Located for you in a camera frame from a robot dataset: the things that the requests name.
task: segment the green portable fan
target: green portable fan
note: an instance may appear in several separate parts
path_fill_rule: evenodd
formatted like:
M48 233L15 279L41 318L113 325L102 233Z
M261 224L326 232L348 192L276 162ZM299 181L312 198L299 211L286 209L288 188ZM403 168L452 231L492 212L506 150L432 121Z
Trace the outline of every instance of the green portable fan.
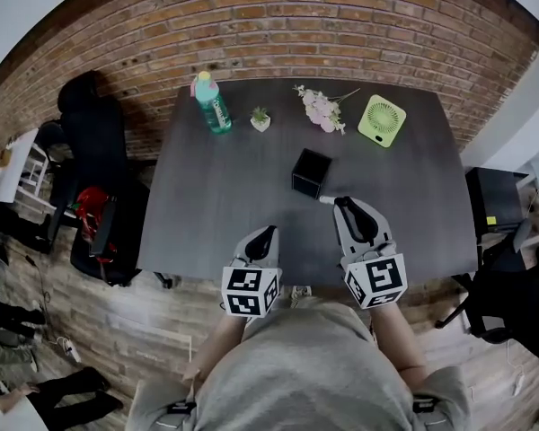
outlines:
M358 131L382 147L392 144L407 114L395 104L374 94L359 121Z

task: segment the bottle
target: bottle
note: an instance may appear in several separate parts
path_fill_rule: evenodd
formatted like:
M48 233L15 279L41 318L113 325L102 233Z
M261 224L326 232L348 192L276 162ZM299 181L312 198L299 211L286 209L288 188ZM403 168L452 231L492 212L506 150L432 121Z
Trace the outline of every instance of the bottle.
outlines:
M193 95L204 112L209 128L216 134L224 134L232 128L219 86L209 72L200 72L192 84Z

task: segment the hand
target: hand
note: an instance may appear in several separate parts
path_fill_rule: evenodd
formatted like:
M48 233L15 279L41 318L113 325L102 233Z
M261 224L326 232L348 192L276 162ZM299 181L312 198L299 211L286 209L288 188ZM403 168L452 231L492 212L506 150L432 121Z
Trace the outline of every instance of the hand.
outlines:
M18 387L17 390L24 396L28 396L33 392L40 392L40 388L34 383L25 383L22 386Z

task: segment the dark wooden table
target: dark wooden table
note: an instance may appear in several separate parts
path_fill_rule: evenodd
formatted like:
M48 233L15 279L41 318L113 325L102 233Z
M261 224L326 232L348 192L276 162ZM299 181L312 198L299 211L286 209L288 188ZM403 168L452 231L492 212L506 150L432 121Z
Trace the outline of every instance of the dark wooden table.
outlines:
M361 88L341 104L345 136L309 121L297 84L330 97ZM411 283L477 269L464 170L433 92L324 79L220 88L234 123L223 136L209 131L189 88L178 95L152 182L140 268L221 279L238 241L275 224L286 284L343 286L331 206L291 189L291 171L306 147L333 159L323 195L360 198L388 219ZM407 112L387 149L357 132L372 94ZM257 106L271 116L263 134L250 124Z

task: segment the white plant pot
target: white plant pot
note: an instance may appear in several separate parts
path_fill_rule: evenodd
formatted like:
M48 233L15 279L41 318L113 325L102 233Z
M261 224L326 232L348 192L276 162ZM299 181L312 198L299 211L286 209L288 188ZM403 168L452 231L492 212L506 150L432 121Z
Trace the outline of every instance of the white plant pot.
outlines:
M263 121L256 121L255 119L250 119L252 126L256 128L261 133L270 127L271 117L266 117Z

